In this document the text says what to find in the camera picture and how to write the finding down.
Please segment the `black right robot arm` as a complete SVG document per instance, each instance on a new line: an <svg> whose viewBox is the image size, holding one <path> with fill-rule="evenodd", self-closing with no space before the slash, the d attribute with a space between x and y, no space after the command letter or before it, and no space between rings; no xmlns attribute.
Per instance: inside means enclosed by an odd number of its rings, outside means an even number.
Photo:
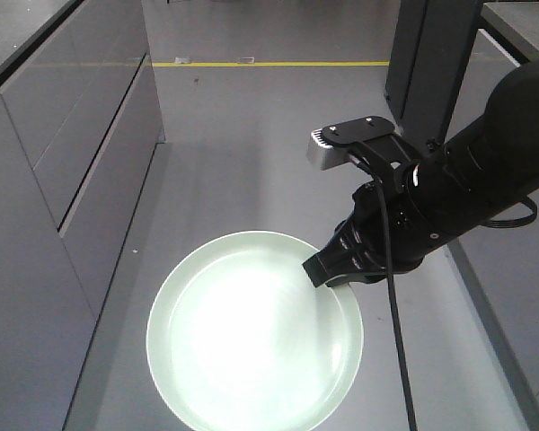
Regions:
<svg viewBox="0 0 539 431"><path fill-rule="evenodd" d="M304 263L312 283L407 273L539 189L539 60L508 73L483 114L428 154L371 116L315 130L308 155L322 170L352 163L370 176L353 193L349 217Z"/></svg>

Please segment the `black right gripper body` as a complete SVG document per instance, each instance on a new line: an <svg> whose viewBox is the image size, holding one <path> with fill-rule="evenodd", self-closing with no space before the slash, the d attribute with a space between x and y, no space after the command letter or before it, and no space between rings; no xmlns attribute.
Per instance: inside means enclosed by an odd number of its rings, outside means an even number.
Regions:
<svg viewBox="0 0 539 431"><path fill-rule="evenodd" d="M367 273L386 278L387 266L393 272L404 274L420 265L427 254L435 249L428 224L402 195L387 202L378 196L376 185L370 181L356 190L352 198L354 209L350 216L338 224L339 230L352 232L361 244L359 253Z"/></svg>

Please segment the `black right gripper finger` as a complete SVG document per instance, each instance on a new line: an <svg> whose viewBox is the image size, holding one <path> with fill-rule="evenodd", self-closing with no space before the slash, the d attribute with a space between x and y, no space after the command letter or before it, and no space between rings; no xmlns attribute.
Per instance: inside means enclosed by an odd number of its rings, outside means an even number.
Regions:
<svg viewBox="0 0 539 431"><path fill-rule="evenodd" d="M374 284L380 281L380 275L367 272L350 272L329 274L325 285L328 287L338 287L350 283Z"/></svg>
<svg viewBox="0 0 539 431"><path fill-rule="evenodd" d="M361 244L352 232L339 230L326 246L303 264L306 275L314 287L326 286L329 274L365 272L361 259Z"/></svg>

